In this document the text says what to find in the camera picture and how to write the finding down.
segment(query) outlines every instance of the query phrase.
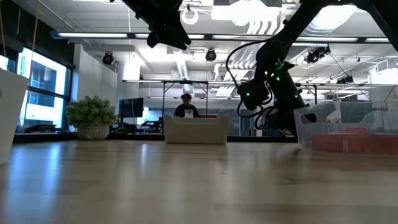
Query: table surface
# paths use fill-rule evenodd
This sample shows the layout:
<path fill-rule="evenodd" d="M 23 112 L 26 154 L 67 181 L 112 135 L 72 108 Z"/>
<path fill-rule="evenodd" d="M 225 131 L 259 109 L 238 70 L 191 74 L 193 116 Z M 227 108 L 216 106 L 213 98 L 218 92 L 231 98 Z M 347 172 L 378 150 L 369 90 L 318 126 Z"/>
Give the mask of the table surface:
<path fill-rule="evenodd" d="M 14 145 L 0 223 L 395 223 L 398 159 L 296 144 Z"/>

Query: person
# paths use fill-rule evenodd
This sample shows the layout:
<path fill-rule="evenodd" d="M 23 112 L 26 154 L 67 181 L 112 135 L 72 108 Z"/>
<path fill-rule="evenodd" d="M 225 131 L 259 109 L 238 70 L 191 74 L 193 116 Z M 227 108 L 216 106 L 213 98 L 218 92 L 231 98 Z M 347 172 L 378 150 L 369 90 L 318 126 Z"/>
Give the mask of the person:
<path fill-rule="evenodd" d="M 181 96 L 182 104 L 175 109 L 174 116 L 178 118 L 199 118 L 198 110 L 191 104 L 192 96 L 188 93 Z"/>

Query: potted plant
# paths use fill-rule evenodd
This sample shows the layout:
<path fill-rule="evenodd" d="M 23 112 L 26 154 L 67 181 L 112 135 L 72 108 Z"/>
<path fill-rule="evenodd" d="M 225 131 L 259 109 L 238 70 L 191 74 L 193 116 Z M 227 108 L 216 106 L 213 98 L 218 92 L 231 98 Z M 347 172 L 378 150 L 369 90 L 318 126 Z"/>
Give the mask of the potted plant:
<path fill-rule="evenodd" d="M 108 137 L 109 126 L 118 120 L 110 103 L 98 96 L 86 96 L 84 100 L 71 102 L 66 107 L 68 123 L 78 129 L 80 139 L 104 140 Z"/>

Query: monitor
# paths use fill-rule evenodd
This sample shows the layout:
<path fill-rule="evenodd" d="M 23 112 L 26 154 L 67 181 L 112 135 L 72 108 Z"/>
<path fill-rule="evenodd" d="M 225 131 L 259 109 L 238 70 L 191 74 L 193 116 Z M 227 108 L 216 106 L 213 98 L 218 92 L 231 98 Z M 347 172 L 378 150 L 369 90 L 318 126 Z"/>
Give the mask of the monitor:
<path fill-rule="evenodd" d="M 119 102 L 119 116 L 121 118 L 141 118 L 144 111 L 144 99 L 127 99 Z"/>

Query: clear plastic bin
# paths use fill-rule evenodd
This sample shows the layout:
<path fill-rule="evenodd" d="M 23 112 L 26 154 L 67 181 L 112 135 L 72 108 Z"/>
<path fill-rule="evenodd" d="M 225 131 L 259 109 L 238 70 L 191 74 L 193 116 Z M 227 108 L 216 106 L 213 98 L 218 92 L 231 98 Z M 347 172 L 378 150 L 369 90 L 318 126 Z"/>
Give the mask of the clear plastic bin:
<path fill-rule="evenodd" d="M 341 101 L 301 108 L 294 116 L 302 149 L 398 155 L 398 103 Z"/>

